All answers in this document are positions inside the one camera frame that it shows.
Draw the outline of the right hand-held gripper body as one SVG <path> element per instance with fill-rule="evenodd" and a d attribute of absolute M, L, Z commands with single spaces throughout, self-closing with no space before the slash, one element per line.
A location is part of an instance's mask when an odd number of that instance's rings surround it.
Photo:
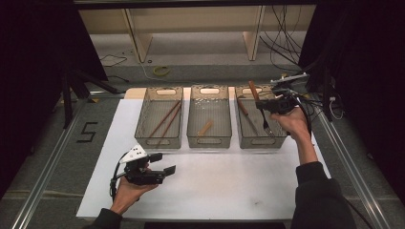
<path fill-rule="evenodd" d="M 271 91 L 274 97 L 270 100 L 270 112 L 272 114 L 285 115 L 296 106 L 300 105 L 298 101 L 298 93 L 291 88 L 291 83 L 295 80 L 308 77 L 307 73 L 282 76 L 280 79 L 271 80 Z"/>

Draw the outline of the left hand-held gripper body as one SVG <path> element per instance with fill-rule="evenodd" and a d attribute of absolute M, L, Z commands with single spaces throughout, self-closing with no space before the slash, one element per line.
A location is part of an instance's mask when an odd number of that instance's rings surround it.
<path fill-rule="evenodd" d="M 136 144 L 121 157 L 118 164 L 125 165 L 123 175 L 130 183 L 136 185 L 162 184 L 165 179 L 163 171 L 147 171 L 147 165 L 150 162 L 148 156 L 145 150 Z"/>

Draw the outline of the fork with wooden handle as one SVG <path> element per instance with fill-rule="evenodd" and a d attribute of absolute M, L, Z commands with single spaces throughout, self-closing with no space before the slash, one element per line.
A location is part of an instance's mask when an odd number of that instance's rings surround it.
<path fill-rule="evenodd" d="M 259 95 L 257 93 L 254 82 L 253 81 L 248 81 L 248 86 L 249 86 L 249 89 L 251 90 L 251 93 L 253 95 L 255 103 L 260 102 L 260 98 L 259 98 Z M 264 131 L 266 132 L 266 134 L 268 136 L 274 137 L 274 133 L 271 131 L 271 129 L 270 129 L 268 123 L 267 123 L 267 120 L 266 120 L 265 113 L 264 113 L 263 109 L 259 109 L 259 111 L 260 111 L 260 113 L 262 115 L 262 118 L 263 118 L 263 129 L 264 129 Z"/>

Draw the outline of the knife with wooden handle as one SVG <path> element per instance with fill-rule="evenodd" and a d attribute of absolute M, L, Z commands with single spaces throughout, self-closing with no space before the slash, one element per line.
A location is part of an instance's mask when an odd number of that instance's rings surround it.
<path fill-rule="evenodd" d="M 252 119 L 250 118 L 249 113 L 248 113 L 247 109 L 245 108 L 245 106 L 244 106 L 244 104 L 243 104 L 243 102 L 242 102 L 242 100 L 240 98 L 237 98 L 237 103 L 238 103 L 239 109 L 245 115 L 245 118 L 248 121 L 249 125 L 251 126 L 254 134 L 258 135 L 257 128 L 256 128 L 255 124 L 253 123 Z"/>

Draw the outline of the grey translucent plastic bin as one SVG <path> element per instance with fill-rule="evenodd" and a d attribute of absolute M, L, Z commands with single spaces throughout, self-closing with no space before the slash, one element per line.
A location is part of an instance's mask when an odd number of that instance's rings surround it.
<path fill-rule="evenodd" d="M 181 110 L 178 115 L 179 135 L 172 138 L 160 138 L 178 106 L 162 123 L 155 134 L 149 137 L 177 100 L 181 100 L 179 104 Z M 182 102 L 183 87 L 150 87 L 146 89 L 135 131 L 135 139 L 144 149 L 173 150 L 181 147 Z"/>
<path fill-rule="evenodd" d="M 257 128 L 258 135 L 254 134 L 245 115 L 239 109 L 237 98 L 242 100 L 250 118 Z M 239 143 L 242 149 L 279 149 L 282 147 L 287 137 L 287 133 L 275 120 L 270 118 L 270 112 L 264 111 L 267 123 L 271 131 L 274 133 L 274 137 L 266 134 L 263 129 L 262 115 L 256 108 L 255 100 L 248 85 L 237 86 L 235 88 L 235 105 Z"/>
<path fill-rule="evenodd" d="M 209 119 L 213 120 L 212 126 L 204 136 L 198 137 L 198 131 Z M 225 149 L 230 146 L 232 127 L 227 86 L 191 87 L 186 135 L 190 148 Z"/>

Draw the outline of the brown wooden chopstick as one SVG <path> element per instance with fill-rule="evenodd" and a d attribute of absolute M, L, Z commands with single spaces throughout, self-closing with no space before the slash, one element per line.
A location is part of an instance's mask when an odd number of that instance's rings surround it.
<path fill-rule="evenodd" d="M 175 110 L 173 116 L 170 118 L 167 126 L 165 127 L 165 129 L 160 137 L 161 139 L 164 139 L 167 137 L 172 138 L 172 137 L 176 137 L 179 135 L 178 115 L 179 115 L 180 110 L 181 110 L 181 106 L 179 106 Z"/>
<path fill-rule="evenodd" d="M 171 115 L 171 113 L 179 106 L 179 104 L 181 103 L 181 100 L 177 100 L 177 102 L 172 106 L 172 108 L 166 113 L 166 115 L 161 119 L 161 121 L 159 122 L 159 124 L 156 126 L 156 128 L 152 131 L 152 133 L 149 135 L 149 137 L 152 137 L 155 132 L 160 128 L 160 126 L 162 125 L 162 123 L 168 118 L 169 115 Z"/>

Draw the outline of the clear spoon with wooden handle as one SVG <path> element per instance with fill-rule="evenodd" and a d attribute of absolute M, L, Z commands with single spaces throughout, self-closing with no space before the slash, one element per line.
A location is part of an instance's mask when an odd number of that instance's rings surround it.
<path fill-rule="evenodd" d="M 210 129 L 212 124 L 213 124 L 213 120 L 211 120 L 211 119 L 207 120 L 207 122 L 204 124 L 204 126 L 198 131 L 197 136 L 198 137 L 204 136 L 205 133 Z"/>

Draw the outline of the person's left hand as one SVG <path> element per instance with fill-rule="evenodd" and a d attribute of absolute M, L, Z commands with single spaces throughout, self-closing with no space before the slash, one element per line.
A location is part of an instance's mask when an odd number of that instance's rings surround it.
<path fill-rule="evenodd" d="M 136 185 L 130 183 L 125 177 L 122 177 L 110 210 L 118 215 L 123 215 L 143 194 L 157 187 L 158 184 Z"/>

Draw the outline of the person's right hand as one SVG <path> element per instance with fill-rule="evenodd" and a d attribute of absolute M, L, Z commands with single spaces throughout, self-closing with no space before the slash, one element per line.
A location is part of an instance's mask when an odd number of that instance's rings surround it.
<path fill-rule="evenodd" d="M 288 114 L 272 114 L 270 118 L 276 120 L 294 140 L 310 139 L 307 120 L 300 108 L 294 108 Z"/>

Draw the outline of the black tripod stand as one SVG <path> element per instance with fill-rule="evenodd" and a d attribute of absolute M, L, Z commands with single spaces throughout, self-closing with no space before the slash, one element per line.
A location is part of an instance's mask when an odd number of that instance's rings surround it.
<path fill-rule="evenodd" d="M 330 110 L 331 74 L 326 61 L 318 58 L 307 66 L 301 66 L 298 74 L 300 73 L 309 75 L 306 89 L 311 94 L 321 94 L 322 112 L 328 121 L 332 121 L 332 111 Z"/>
<path fill-rule="evenodd" d="M 91 82 L 101 89 L 106 90 L 111 94 L 124 94 L 123 90 L 114 88 L 107 83 L 102 82 L 94 76 L 83 72 L 78 69 L 67 70 L 62 78 L 62 95 L 64 101 L 64 111 L 65 111 L 65 124 L 64 128 L 67 128 L 73 120 L 73 107 L 72 107 L 72 97 L 71 90 L 80 99 L 87 99 L 90 96 L 90 91 L 85 85 L 86 82 Z"/>

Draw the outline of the white table cover sheet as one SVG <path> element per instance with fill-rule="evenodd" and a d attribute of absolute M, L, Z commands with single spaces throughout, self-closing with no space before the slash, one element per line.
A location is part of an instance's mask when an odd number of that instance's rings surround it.
<path fill-rule="evenodd" d="M 112 203 L 110 179 L 120 157 L 136 145 L 140 99 L 122 99 L 89 181 L 77 216 L 95 218 Z M 162 170 L 175 165 L 176 173 L 146 193 L 126 214 L 145 221 L 290 220 L 295 209 L 298 155 L 287 138 L 280 149 L 243 150 L 231 137 L 228 149 L 190 149 L 187 138 L 178 151 L 166 152 L 150 165 Z"/>

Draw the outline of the black curtain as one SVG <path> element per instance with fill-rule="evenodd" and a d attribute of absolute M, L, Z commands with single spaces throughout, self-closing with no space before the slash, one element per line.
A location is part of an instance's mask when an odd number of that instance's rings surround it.
<path fill-rule="evenodd" d="M 66 67 L 107 78 L 74 0 L 0 0 L 0 198 L 59 99 Z"/>
<path fill-rule="evenodd" d="M 405 204 L 405 0 L 311 0 L 299 66 L 334 79 L 345 112 Z"/>

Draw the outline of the beige wooden table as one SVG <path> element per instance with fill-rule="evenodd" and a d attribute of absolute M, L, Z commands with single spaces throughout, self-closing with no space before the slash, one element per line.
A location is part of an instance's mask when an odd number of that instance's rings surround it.
<path fill-rule="evenodd" d="M 143 62 L 155 33 L 239 31 L 247 58 L 256 59 L 261 31 L 305 31 L 314 14 L 313 5 L 197 7 L 160 9 L 81 10 L 90 34 L 127 34 L 136 60 Z"/>

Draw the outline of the aluminium frame rail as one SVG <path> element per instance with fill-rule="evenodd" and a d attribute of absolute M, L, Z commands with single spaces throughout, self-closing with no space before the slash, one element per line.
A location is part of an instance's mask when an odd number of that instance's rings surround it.
<path fill-rule="evenodd" d="M 114 94 L 114 93 L 105 92 L 105 91 L 90 91 L 90 95 L 91 96 L 99 96 L 99 97 L 113 97 L 113 96 L 124 97 L 125 93 Z"/>
<path fill-rule="evenodd" d="M 35 181 L 35 184 L 30 191 L 25 193 L 20 192 L 21 198 L 24 199 L 24 202 L 13 221 L 13 224 L 11 225 L 11 229 L 27 229 L 35 209 L 37 208 L 39 201 L 51 180 L 53 172 L 68 145 L 77 120 L 79 119 L 85 105 L 85 99 L 79 99 L 77 101 L 70 124 L 63 129 L 45 165 L 41 167 L 41 173 L 39 174 L 38 179 Z"/>
<path fill-rule="evenodd" d="M 375 174 L 366 176 L 371 161 L 363 157 L 358 141 L 350 143 L 338 133 L 318 105 L 313 106 L 311 128 L 332 177 L 341 186 L 357 229 L 392 229 L 380 199 L 372 190 Z"/>

